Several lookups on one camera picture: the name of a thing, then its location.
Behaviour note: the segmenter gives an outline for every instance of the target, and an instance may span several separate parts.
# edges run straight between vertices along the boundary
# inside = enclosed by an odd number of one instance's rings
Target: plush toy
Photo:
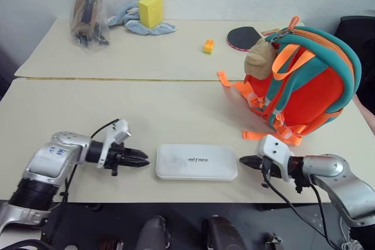
[[[246,55],[245,73],[259,80],[265,79],[272,73],[272,64],[275,58],[275,48],[260,38]]]

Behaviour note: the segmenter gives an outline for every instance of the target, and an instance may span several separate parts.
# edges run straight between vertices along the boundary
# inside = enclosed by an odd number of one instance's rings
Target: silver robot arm
[[[0,209],[0,233],[11,223],[43,225],[49,214],[53,197],[76,164],[96,163],[117,175],[118,165],[141,167],[149,164],[147,155],[136,149],[125,148],[122,142],[130,136],[123,119],[110,125],[105,141],[59,132],[42,146],[27,165],[17,190]]]
[[[267,135],[259,142],[257,155],[242,157],[240,162],[266,172],[268,179],[273,176],[286,182],[294,180],[298,193],[312,184],[324,189],[349,226],[350,236],[364,249],[375,249],[375,191],[350,171],[344,158],[337,155],[297,157],[286,144]]]

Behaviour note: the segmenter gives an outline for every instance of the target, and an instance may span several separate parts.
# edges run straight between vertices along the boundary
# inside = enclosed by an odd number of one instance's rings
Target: blue towel
[[[125,6],[116,16],[109,18],[108,26],[117,26],[127,23],[129,20],[139,20],[138,3]]]
[[[108,26],[125,25],[125,28],[139,35],[164,35],[176,31],[176,26],[170,23],[161,22],[153,29],[146,28],[138,21],[138,3],[133,2],[125,6],[116,16],[108,19]]]
[[[165,35],[167,33],[175,32],[176,26],[170,23],[161,22],[153,29],[146,28],[138,20],[130,20],[125,24],[125,27],[139,35]]]

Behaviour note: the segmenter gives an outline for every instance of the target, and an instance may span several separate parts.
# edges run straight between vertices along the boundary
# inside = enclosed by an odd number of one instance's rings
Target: white table
[[[18,77],[119,78],[143,80],[217,80],[224,70],[231,80],[243,80],[247,52],[230,47],[227,34],[253,26],[258,33],[284,28],[288,22],[230,20],[167,20],[177,31],[162,36],[141,36],[118,26],[111,29],[111,44],[90,55],[72,43],[69,23],[58,19],[30,58],[15,73]],[[212,55],[203,54],[207,39],[215,40]]]
[[[26,239],[40,239],[41,230],[35,230],[32,228],[19,228],[14,225],[10,225],[5,228],[0,234],[0,248],[4,248],[13,243],[23,241]]]
[[[0,103],[0,198],[15,191],[33,153],[58,131],[91,135],[114,118],[126,119],[132,136],[126,145],[143,150],[151,164],[120,167],[119,176],[92,163],[77,169],[70,190],[73,202],[231,202],[279,203],[261,187],[261,174],[238,163],[233,181],[160,180],[156,151],[163,143],[232,146],[237,157],[252,155],[256,141],[241,130],[267,130],[246,102],[219,82],[15,80]],[[97,136],[102,141],[104,133]],[[335,153],[353,172],[375,187],[375,139],[354,103],[337,120],[307,136],[296,155]],[[297,194],[293,184],[272,181],[295,203],[316,202],[309,189]],[[328,201],[324,192],[322,197]]]

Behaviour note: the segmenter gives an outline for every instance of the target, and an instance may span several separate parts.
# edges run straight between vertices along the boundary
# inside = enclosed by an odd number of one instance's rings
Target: plastic bag
[[[70,31],[74,41],[92,51],[110,44],[104,0],[75,0]]]

